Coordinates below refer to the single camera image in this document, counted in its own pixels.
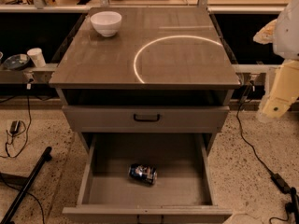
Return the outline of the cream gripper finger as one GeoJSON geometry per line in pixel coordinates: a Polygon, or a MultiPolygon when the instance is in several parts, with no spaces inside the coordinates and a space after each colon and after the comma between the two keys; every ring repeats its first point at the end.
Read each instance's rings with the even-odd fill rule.
{"type": "Polygon", "coordinates": [[[277,19],[268,22],[259,32],[253,37],[253,41],[262,45],[273,42],[273,34],[277,24],[277,19]]]}
{"type": "Polygon", "coordinates": [[[277,70],[261,113],[270,119],[282,117],[299,98],[299,62],[286,60],[277,70]]]}

